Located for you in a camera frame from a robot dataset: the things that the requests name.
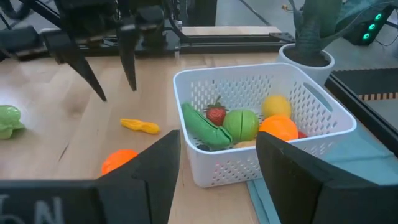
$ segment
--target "toy fruit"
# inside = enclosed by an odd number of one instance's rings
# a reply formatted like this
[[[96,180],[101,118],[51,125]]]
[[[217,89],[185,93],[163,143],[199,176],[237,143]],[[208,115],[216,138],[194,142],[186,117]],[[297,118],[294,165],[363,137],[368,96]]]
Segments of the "toy fruit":
[[[258,132],[259,119],[251,110],[232,110],[225,116],[223,127],[234,142],[250,141]]]
[[[301,138],[307,138],[308,136],[306,135],[306,134],[304,134],[303,132],[301,132],[301,131],[299,131],[298,132],[298,138],[299,139],[301,139]]]
[[[105,162],[102,164],[101,174],[105,175],[112,170],[122,166],[123,164],[129,162],[132,158],[136,157],[138,152],[129,149],[121,149],[112,153]]]
[[[213,124],[190,103],[181,105],[187,129],[211,149],[222,149],[232,143],[232,137],[222,126]]]
[[[281,140],[290,141],[299,138],[296,124],[284,115],[273,115],[265,119],[259,131],[267,132]]]
[[[289,118],[292,115],[292,105],[282,95],[271,95],[262,103],[262,114],[265,118],[278,114]]]
[[[9,139],[14,130],[25,127],[20,118],[21,112],[15,106],[0,106],[0,139]]]
[[[159,125],[137,119],[120,119],[120,124],[130,130],[143,131],[149,134],[157,134],[160,131]]]
[[[208,105],[206,109],[206,118],[217,126],[223,125],[226,115],[225,106],[219,102],[220,98],[221,96],[217,97],[216,102],[213,105]]]
[[[239,149],[242,147],[250,147],[250,146],[256,146],[256,140],[252,141],[244,141],[244,142],[239,142],[236,145],[234,145],[234,149]]]

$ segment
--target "white plastic basket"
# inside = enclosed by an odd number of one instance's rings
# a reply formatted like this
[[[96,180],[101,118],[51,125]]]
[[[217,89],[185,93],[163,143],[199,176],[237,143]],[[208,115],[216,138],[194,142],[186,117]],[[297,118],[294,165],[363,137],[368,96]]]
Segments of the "white plastic basket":
[[[200,187],[231,184],[262,177],[254,147],[206,152],[185,127],[181,104],[204,109],[221,96],[229,110],[253,110],[260,121],[266,96],[281,94],[292,104],[292,119],[309,137],[290,144],[320,157],[334,143],[356,128],[356,121],[322,87],[299,68],[286,63],[267,63],[182,71],[174,76],[174,91],[182,130],[187,142],[193,179]]]

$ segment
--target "teal mat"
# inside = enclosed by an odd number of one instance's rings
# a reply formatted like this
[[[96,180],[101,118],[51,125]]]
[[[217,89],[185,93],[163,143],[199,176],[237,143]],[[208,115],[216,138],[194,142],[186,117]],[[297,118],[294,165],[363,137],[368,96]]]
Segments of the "teal mat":
[[[380,185],[398,184],[398,159],[359,121],[356,130],[322,159]],[[248,181],[260,224],[280,224],[264,179]]]

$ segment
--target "white plant pot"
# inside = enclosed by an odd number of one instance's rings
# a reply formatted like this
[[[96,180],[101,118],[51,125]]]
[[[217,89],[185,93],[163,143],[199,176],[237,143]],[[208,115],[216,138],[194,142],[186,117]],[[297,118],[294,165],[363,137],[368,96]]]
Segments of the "white plant pot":
[[[335,59],[333,56],[331,56],[328,52],[322,50],[322,54],[325,56],[325,59],[329,61],[329,65],[325,67],[311,67],[311,66],[306,66],[302,65],[300,63],[294,62],[288,57],[286,57],[284,53],[284,49],[294,47],[295,44],[286,44],[285,46],[281,47],[279,49],[279,55],[277,58],[277,62],[284,62],[284,63],[289,63],[291,65],[295,65],[299,69],[303,70],[312,80],[314,80],[317,84],[320,86],[323,86],[326,82],[326,80],[329,77],[329,74],[332,70],[332,68],[335,66]]]

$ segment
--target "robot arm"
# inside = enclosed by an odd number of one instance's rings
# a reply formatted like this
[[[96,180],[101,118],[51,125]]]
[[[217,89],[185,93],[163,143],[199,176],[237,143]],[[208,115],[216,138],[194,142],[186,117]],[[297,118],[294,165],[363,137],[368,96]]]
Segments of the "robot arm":
[[[9,0],[0,0],[6,15],[16,19],[27,16],[26,8],[34,0],[25,0],[15,12]],[[48,51],[57,63],[67,63],[79,73],[106,101],[104,91],[78,44],[101,40],[116,34],[119,54],[133,91],[137,89],[134,50],[142,36],[142,44],[163,47],[164,11],[162,3],[154,1],[115,0],[54,0],[60,13],[61,29],[44,29],[37,33],[33,27],[0,31],[0,50],[10,58],[16,54]]]

